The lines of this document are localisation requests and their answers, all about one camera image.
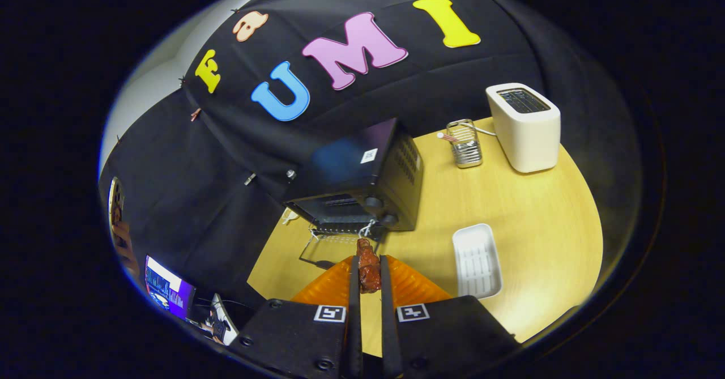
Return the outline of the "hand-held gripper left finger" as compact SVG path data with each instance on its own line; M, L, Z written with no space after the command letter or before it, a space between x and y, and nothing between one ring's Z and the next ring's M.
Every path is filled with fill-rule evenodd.
M360 378L363 373L359 258L342 281L344 306L270 299L229 346L247 367L272 378Z

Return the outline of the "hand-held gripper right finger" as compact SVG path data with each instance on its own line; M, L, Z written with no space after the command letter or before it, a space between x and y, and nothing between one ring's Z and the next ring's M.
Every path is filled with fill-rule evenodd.
M473 296L395 306L389 256L380 263L384 378L488 377L521 353Z

